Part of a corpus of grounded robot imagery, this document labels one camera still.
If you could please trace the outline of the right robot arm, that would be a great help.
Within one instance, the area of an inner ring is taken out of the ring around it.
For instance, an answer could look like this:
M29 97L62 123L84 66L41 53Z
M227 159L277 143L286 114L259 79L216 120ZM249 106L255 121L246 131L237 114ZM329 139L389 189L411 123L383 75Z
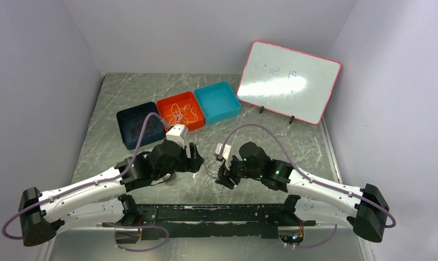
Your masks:
M242 145L239 156L230 152L230 145L217 144L215 148L221 162L216 183L233 189L248 178L287 193L281 226L325 222L350 228L370 242L382 242L390 208L375 185L355 187L318 177L289 162L271 159L253 142Z

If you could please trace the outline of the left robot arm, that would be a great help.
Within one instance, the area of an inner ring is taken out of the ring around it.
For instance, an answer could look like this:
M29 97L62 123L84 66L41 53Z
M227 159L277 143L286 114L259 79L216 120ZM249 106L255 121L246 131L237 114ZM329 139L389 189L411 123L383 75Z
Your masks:
M149 187L167 174L198 172L203 163L195 143L181 146L165 140L151 151L128 157L101 174L69 186L46 191L28 188L23 191L18 208L21 240L26 247L45 243L79 221L76 215L80 207L111 196L116 196L120 207L115 211L114 222L131 226L138 221L139 211L128 192Z

